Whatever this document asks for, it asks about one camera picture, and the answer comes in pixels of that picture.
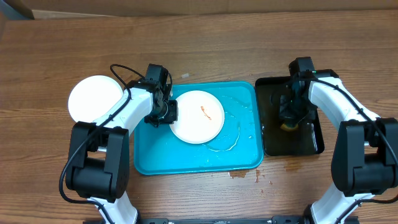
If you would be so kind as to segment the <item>green yellow sponge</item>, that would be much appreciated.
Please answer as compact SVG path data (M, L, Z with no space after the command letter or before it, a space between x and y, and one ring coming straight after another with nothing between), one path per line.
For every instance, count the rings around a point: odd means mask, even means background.
M293 124L293 123L282 123L281 126L280 126L280 128L282 130L287 131L287 132L295 131L295 130L298 129L298 127L299 127L299 125L297 123L296 124Z

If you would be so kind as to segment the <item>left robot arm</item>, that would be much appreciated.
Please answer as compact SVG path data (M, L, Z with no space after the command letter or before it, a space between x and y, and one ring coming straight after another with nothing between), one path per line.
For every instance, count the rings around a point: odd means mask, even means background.
M140 121L170 124L177 103L169 75L117 83L104 75L80 81L70 93L75 120L58 189L69 203L94 205L104 223L135 223L139 212L126 192L129 137Z

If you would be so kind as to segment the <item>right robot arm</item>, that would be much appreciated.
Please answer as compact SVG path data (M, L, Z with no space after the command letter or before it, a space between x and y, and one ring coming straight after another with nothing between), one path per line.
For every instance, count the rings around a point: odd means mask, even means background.
M320 109L338 130L331 162L333 182L309 207L309 223L344 223L364 203L391 204L377 195L397 187L397 120L363 106L333 70L291 72L280 100L281 128L290 131Z

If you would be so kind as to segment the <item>white plate with red stain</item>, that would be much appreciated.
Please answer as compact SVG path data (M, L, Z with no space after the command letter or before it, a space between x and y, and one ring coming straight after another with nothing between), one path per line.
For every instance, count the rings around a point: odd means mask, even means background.
M189 144L211 141L224 125L224 109L212 94L193 90L177 97L177 120L170 125L174 135Z

